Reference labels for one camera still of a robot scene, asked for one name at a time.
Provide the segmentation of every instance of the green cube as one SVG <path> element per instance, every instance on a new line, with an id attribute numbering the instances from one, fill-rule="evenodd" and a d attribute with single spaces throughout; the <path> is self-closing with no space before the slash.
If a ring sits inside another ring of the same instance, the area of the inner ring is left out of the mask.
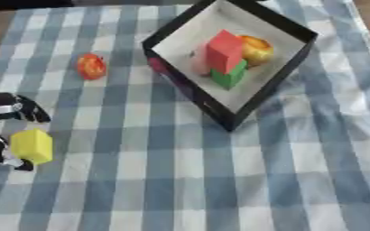
<path id="1" fill-rule="evenodd" d="M 222 74 L 221 72 L 212 69 L 210 75 L 213 80 L 218 83 L 221 87 L 229 90 L 235 86 L 244 76 L 246 68 L 246 61 L 241 60 L 228 74 Z"/>

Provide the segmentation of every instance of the open box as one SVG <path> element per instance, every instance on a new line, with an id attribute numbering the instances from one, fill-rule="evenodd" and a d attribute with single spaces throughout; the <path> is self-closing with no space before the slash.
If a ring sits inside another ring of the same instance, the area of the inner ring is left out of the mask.
<path id="1" fill-rule="evenodd" d="M 232 89 L 202 78 L 190 54 L 226 29 L 267 40 L 273 59 L 249 69 Z M 143 42 L 149 64 L 228 131 L 237 128 L 307 57 L 317 34 L 255 1 L 203 0 Z"/>

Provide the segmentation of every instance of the tablecloth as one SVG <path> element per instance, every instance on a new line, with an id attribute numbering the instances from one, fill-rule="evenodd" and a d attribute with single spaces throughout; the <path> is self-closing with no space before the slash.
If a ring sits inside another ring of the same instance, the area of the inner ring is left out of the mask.
<path id="1" fill-rule="evenodd" d="M 187 5 L 18 11 L 0 91 L 32 97 L 54 160 L 0 166 L 0 230 L 370 231 L 370 34 L 351 0 L 265 5 L 319 33 L 310 56 L 229 134 L 147 66 L 140 43 Z M 83 81 L 93 51 L 107 76 Z"/>

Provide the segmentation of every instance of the pink object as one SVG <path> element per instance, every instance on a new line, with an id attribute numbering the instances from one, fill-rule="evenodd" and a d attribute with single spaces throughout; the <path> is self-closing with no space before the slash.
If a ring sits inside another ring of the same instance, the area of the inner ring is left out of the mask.
<path id="1" fill-rule="evenodd" d="M 201 76 L 208 76 L 210 67 L 206 63 L 206 45 L 202 44 L 194 51 L 194 55 L 190 58 L 190 63 L 193 71 Z"/>
<path id="2" fill-rule="evenodd" d="M 243 41 L 223 30 L 210 40 L 206 48 L 208 65 L 223 74 L 228 74 L 243 57 Z"/>
<path id="3" fill-rule="evenodd" d="M 150 58 L 148 62 L 155 72 L 157 73 L 167 73 L 168 72 L 167 69 L 164 67 L 164 65 L 158 58 Z"/>

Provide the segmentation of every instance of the yellow fruit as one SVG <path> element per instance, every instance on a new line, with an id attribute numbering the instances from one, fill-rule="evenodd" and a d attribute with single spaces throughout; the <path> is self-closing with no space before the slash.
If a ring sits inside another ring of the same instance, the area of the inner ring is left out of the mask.
<path id="1" fill-rule="evenodd" d="M 255 67 L 264 64 L 273 57 L 273 46 L 262 39 L 248 35 L 238 36 L 243 41 L 243 59 L 248 67 Z"/>

